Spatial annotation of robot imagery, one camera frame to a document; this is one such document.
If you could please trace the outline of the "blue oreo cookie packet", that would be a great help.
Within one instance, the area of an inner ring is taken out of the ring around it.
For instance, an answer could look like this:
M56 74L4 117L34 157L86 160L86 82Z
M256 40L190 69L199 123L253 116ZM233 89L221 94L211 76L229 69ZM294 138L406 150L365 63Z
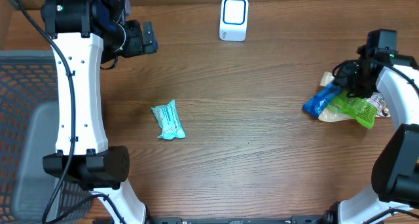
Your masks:
M329 83L322 88L315 96L308 100L302 109L311 116L318 118L321 112L342 92L341 87Z

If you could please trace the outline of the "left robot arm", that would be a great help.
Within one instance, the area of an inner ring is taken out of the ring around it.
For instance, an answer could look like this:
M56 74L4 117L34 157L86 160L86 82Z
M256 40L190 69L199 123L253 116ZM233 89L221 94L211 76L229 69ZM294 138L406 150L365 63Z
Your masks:
M128 0L45 0L41 16L56 61L59 128L43 168L99 198L115 222L150 223L128 181L128 150L109 145L101 110L102 64L158 50L152 23L129 20L129 13Z

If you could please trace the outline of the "green snack packet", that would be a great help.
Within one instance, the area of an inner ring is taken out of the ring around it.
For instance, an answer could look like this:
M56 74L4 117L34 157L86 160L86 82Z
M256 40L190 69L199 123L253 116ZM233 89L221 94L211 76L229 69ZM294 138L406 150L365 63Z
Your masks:
M347 91L343 90L327 106L336 113L342 113L355 119L360 125L371 129L380 109L381 99L376 96L370 98L349 98Z

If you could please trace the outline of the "beige cookie snack bag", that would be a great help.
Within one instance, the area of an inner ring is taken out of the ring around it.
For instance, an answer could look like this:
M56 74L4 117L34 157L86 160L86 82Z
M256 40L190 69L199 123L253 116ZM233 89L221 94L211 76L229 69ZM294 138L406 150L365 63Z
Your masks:
M324 87L327 86L329 83L331 83L334 80L334 77L332 76L331 72L325 72L323 74L323 77L320 81L320 86ZM378 112L376 114L376 117L390 117L390 110L387 108L387 105L384 100L380 102L380 105L378 107ZM345 121L345 120L352 120L352 118L349 115L346 115L344 113L338 113L331 109L325 108L318 117L319 120L323 122L338 122L338 121Z

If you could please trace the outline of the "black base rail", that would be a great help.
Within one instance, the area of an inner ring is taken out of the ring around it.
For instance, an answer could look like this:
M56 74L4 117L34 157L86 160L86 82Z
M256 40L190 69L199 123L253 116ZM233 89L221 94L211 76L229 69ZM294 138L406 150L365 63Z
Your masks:
M180 217L151 217L145 224L332 224L331 216L294 215L281 219L181 219Z

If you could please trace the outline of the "teal snack packet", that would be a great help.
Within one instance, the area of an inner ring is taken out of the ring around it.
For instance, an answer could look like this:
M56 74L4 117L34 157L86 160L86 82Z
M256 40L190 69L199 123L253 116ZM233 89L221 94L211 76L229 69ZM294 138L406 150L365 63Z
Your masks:
M152 107L151 110L162 130L158 139L172 140L175 138L184 139L186 137L175 100L170 101L166 105Z

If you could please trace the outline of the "grey plastic shopping basket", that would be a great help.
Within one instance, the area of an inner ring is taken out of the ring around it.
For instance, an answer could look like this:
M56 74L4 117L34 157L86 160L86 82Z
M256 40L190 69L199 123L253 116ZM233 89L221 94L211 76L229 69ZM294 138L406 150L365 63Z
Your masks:
M54 55L1 51L1 222L40 223L58 182L43 170L55 152L58 87Z

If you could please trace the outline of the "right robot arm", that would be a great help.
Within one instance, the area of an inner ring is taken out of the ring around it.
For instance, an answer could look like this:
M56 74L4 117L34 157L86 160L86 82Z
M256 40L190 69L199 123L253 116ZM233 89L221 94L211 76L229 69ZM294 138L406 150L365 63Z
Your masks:
M371 184L339 202L325 218L329 223L381 223L395 214L418 217L413 213L418 208L418 64L396 46L396 31L371 31L357 50L359 58L332 71L334 84L349 98L381 94L395 132L373 166Z

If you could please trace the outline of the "white barcode scanner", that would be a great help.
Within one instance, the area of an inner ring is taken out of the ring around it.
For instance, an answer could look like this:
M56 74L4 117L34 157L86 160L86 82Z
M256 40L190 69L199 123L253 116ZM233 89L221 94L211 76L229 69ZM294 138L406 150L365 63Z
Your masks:
M219 38L222 41L242 42L246 39L248 0L222 0Z

